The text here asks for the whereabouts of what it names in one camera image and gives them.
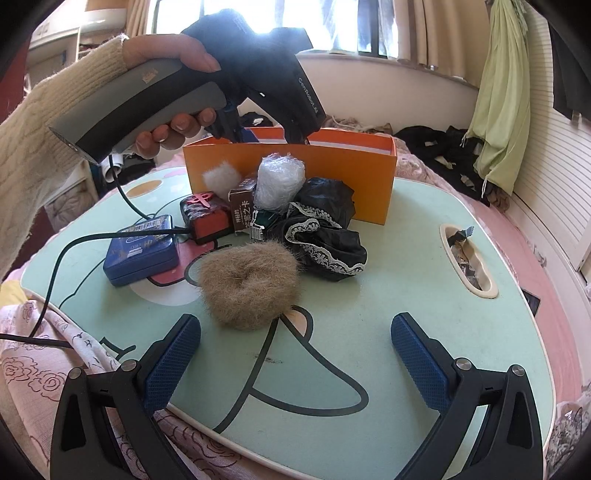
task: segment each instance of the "white paper roll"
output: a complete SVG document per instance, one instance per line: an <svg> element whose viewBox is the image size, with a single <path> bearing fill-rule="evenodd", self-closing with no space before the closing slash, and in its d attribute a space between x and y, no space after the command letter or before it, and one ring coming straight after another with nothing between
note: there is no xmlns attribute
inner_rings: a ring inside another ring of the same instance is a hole
<svg viewBox="0 0 591 480"><path fill-rule="evenodd" d="M123 169L123 155L120 153L113 153L113 166L115 168L115 174L119 175ZM111 172L111 165L109 164L109 157L100 162L100 170L107 183L113 181L113 172Z"/></svg>

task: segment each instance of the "window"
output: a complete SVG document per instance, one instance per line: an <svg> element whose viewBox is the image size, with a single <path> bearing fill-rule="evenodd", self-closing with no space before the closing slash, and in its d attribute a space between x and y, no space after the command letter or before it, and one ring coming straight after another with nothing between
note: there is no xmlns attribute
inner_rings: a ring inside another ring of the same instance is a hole
<svg viewBox="0 0 591 480"><path fill-rule="evenodd" d="M201 15L233 8L257 33L305 28L315 50L396 57L392 0L156 0L153 33L179 33Z"/></svg>

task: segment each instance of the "blue textured pad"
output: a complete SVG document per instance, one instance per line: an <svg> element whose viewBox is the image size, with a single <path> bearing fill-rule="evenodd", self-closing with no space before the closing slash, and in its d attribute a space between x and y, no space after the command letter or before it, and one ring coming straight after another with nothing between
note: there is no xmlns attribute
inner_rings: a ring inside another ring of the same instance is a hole
<svg viewBox="0 0 591 480"><path fill-rule="evenodd" d="M144 409L150 416L166 408L200 341L199 320L191 316L146 378Z"/></svg>
<svg viewBox="0 0 591 480"><path fill-rule="evenodd" d="M392 343L427 407L440 413L452 402L447 377L404 317L396 315L390 327Z"/></svg>

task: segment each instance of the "white slatted closet door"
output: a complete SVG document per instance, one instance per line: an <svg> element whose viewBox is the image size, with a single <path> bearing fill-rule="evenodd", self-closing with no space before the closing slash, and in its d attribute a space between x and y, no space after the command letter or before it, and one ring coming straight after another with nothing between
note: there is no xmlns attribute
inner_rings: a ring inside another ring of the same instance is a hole
<svg viewBox="0 0 591 480"><path fill-rule="evenodd" d="M591 245L591 123L552 108L548 23L529 5L530 138L515 194L540 218L578 269Z"/></svg>

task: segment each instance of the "brown card box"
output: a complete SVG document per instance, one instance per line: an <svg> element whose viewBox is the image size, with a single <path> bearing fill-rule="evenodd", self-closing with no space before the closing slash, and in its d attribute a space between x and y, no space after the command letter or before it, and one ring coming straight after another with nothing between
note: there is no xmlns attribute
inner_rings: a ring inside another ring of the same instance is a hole
<svg viewBox="0 0 591 480"><path fill-rule="evenodd" d="M256 173L246 177L235 189L230 190L230 193L228 193L234 230L237 232L251 226L255 188Z"/></svg>

